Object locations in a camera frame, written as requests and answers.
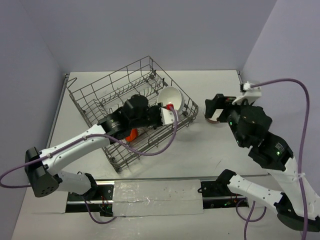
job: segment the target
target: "cable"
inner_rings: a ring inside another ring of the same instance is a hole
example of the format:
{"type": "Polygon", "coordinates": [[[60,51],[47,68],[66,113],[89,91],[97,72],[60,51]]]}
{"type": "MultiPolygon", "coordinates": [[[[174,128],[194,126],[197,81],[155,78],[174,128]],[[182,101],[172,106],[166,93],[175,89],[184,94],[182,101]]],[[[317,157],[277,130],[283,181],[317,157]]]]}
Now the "cable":
{"type": "Polygon", "coordinates": [[[239,212],[239,204],[242,203],[244,201],[244,199],[241,199],[240,201],[237,202],[237,204],[235,205],[235,211],[236,211],[236,214],[238,214],[238,216],[244,220],[244,221],[248,221],[249,223],[256,223],[258,221],[260,221],[265,215],[266,215],[266,212],[267,212],[267,208],[264,207],[264,210],[263,210],[263,213],[260,217],[258,217],[257,219],[254,219],[254,220],[250,220],[249,217],[248,218],[245,218],[243,217],[240,212],[239,212]]]}
{"type": "MultiPolygon", "coordinates": [[[[301,136],[301,142],[300,142],[300,148],[299,148],[299,155],[298,155],[298,174],[302,174],[302,155],[303,155],[303,150],[304,150],[304,145],[305,145],[308,119],[309,119],[309,111],[310,111],[310,97],[309,97],[309,92],[308,92],[307,87],[301,81],[293,79],[293,78],[280,78],[280,79],[276,79],[276,80],[253,84],[250,87],[257,88],[257,87],[261,87],[264,85],[281,83],[281,82],[292,82],[292,83],[299,84],[303,88],[303,91],[305,94],[306,109],[305,109],[304,124],[303,124],[303,130],[302,130],[302,136],[301,136]]],[[[300,184],[300,188],[301,188],[301,195],[302,195],[302,202],[303,202],[303,232],[302,232],[301,240],[306,240],[307,232],[308,232],[308,205],[307,205],[307,197],[306,197],[303,178],[299,178],[299,184],[300,184]]]]}
{"type": "Polygon", "coordinates": [[[92,219],[92,221],[94,221],[96,224],[109,224],[109,223],[111,223],[112,221],[114,221],[117,217],[116,216],[114,216],[111,220],[109,220],[109,221],[98,221],[98,220],[96,220],[95,218],[94,218],[94,216],[92,215],[92,213],[91,213],[91,211],[90,211],[90,208],[89,208],[89,205],[88,205],[88,203],[87,203],[87,201],[85,200],[85,199],[83,199],[84,200],[84,204],[85,204],[85,206],[86,206],[86,209],[88,210],[88,213],[89,213],[89,215],[90,215],[90,218],[92,219]]]}
{"type": "Polygon", "coordinates": [[[243,238],[244,238],[244,240],[247,240],[247,228],[248,228],[248,224],[250,222],[251,215],[254,212],[255,205],[256,205],[256,201],[253,201],[251,210],[250,210],[249,215],[248,215],[248,218],[245,221],[244,230],[243,230],[243,238]]]}
{"type": "MultiPolygon", "coordinates": [[[[130,150],[131,152],[136,153],[136,154],[139,154],[139,155],[142,155],[142,156],[155,156],[155,155],[159,155],[159,154],[163,153],[165,150],[167,150],[167,149],[170,147],[170,145],[171,145],[172,142],[174,141],[174,139],[175,139],[175,137],[176,137],[176,133],[177,133],[177,131],[178,131],[178,116],[177,116],[177,113],[176,113],[176,111],[174,110],[173,107],[170,107],[170,110],[172,111],[173,116],[174,116],[172,136],[171,136],[169,142],[167,143],[167,145],[166,145],[164,148],[162,148],[161,150],[157,151],[157,152],[146,153],[146,152],[137,151],[137,150],[129,147],[128,145],[126,145],[126,144],[123,143],[122,141],[120,141],[120,140],[118,140],[118,139],[116,139],[116,138],[114,138],[114,137],[112,137],[112,136],[106,135],[106,134],[97,134],[97,133],[96,133],[96,134],[89,134],[89,135],[86,136],[86,139],[90,139],[90,138],[93,138],[93,137],[104,137],[104,138],[108,138],[108,139],[110,139],[110,140],[112,140],[112,141],[114,141],[114,142],[116,142],[116,143],[124,146],[125,148],[127,148],[127,149],[130,150]]],[[[86,140],[83,139],[83,138],[79,138],[79,139],[77,139],[77,140],[75,140],[75,141],[73,141],[73,142],[71,142],[71,143],[69,143],[69,144],[61,147],[61,148],[58,149],[58,150],[51,152],[50,155],[52,156],[52,155],[58,154],[58,153],[60,153],[60,152],[62,152],[62,151],[64,151],[64,150],[72,147],[73,145],[82,142],[82,141],[86,141],[86,140]]],[[[31,187],[30,184],[27,184],[27,185],[6,185],[6,184],[3,184],[1,181],[2,181],[2,179],[3,179],[6,175],[8,175],[9,173],[12,173],[13,171],[18,170],[18,169],[21,169],[21,168],[24,168],[24,167],[27,167],[27,166],[30,166],[30,165],[32,165],[32,164],[39,163],[39,162],[41,162],[41,161],[43,161],[43,160],[45,160],[45,159],[47,159],[47,158],[49,158],[48,155],[43,156],[43,157],[40,157],[40,158],[38,158],[38,159],[36,159],[36,160],[33,160],[33,161],[26,162],[26,163],[24,163],[24,164],[22,164],[22,165],[16,166],[16,167],[14,167],[14,168],[12,168],[12,169],[4,172],[2,175],[0,175],[0,187],[6,188],[6,189],[20,189],[20,188],[28,188],[28,187],[31,187]]]]}

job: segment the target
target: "orange object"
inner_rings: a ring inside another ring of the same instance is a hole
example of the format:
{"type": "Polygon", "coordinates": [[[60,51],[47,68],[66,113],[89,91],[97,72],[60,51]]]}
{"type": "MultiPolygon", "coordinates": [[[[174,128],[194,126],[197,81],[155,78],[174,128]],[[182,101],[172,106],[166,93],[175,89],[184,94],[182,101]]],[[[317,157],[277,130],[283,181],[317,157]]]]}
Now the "orange object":
{"type": "Polygon", "coordinates": [[[134,128],[131,130],[130,136],[127,136],[125,140],[130,143],[133,140],[135,140],[138,136],[139,136],[138,129],[134,128]]]}

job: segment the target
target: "wall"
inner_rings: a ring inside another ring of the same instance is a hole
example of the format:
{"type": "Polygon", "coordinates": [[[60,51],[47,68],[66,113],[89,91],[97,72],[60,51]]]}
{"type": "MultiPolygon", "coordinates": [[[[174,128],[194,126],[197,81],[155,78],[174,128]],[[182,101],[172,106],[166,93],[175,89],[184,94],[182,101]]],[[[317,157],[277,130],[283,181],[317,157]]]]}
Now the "wall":
{"type": "MultiPolygon", "coordinates": [[[[25,151],[46,145],[63,75],[17,0],[0,1],[0,170],[25,161],[25,151]]],[[[3,181],[28,182],[24,170],[3,181]]],[[[11,239],[25,189],[0,188],[0,239],[11,239]]]]}
{"type": "MultiPolygon", "coordinates": [[[[278,0],[242,72],[244,80],[264,82],[277,78],[301,80],[310,93],[310,118],[302,170],[320,194],[320,2],[278,0]]],[[[260,104],[273,118],[272,131],[284,137],[298,155],[306,100],[293,83],[263,87],[260,104]]],[[[319,233],[308,239],[319,239],[319,233]]]]}
{"type": "Polygon", "coordinates": [[[21,0],[64,72],[241,69],[276,0],[21,0]]]}

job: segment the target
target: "dish rack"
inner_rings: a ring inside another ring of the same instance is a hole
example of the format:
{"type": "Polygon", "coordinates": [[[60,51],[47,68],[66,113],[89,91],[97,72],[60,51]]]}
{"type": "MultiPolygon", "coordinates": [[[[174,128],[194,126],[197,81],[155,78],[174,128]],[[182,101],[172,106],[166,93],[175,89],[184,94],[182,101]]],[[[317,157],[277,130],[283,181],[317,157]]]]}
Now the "dish rack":
{"type": "MultiPolygon", "coordinates": [[[[150,56],[93,80],[85,86],[81,86],[80,81],[77,82],[77,77],[66,82],[70,98],[89,128],[122,107],[132,95],[144,95],[150,106],[155,105],[159,92],[167,86],[175,87],[182,92],[184,104],[179,112],[178,130],[188,127],[198,114],[198,105],[150,56]]],[[[157,148],[172,132],[173,125],[157,129],[146,128],[135,140],[126,144],[140,152],[148,152],[157,148]]],[[[118,143],[103,147],[102,150],[117,173],[141,157],[118,143]]]]}

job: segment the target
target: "white table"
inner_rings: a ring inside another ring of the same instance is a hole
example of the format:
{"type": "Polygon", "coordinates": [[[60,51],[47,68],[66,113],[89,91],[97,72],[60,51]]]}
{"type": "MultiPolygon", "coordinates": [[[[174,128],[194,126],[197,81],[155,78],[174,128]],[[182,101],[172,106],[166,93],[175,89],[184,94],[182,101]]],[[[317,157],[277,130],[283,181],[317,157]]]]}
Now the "white table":
{"type": "MultiPolygon", "coordinates": [[[[279,189],[272,177],[266,176],[266,172],[248,157],[249,150],[237,146],[226,124],[209,124],[204,119],[205,99],[213,98],[216,93],[229,96],[240,94],[237,72],[224,70],[167,73],[199,105],[199,114],[189,128],[177,133],[174,143],[166,152],[159,156],[142,157],[118,174],[99,149],[70,164],[65,170],[73,173],[88,172],[96,179],[136,179],[218,176],[224,169],[230,169],[248,176],[250,181],[279,189]]],[[[107,74],[108,72],[72,72],[69,79],[77,77],[79,83],[87,83],[107,74]]],[[[57,145],[87,128],[68,91],[65,91],[50,145],[57,145]]],[[[236,215],[234,208],[205,209],[204,214],[198,215],[118,218],[108,225],[98,225],[91,221],[87,213],[63,213],[66,199],[67,193],[63,192],[35,198],[32,190],[28,189],[12,239],[231,240],[236,237],[242,239],[243,236],[244,221],[236,215]]],[[[241,210],[248,214],[248,208],[241,210]]],[[[248,228],[248,239],[299,238],[299,232],[285,227],[271,212],[260,222],[250,224],[248,228]]]]}

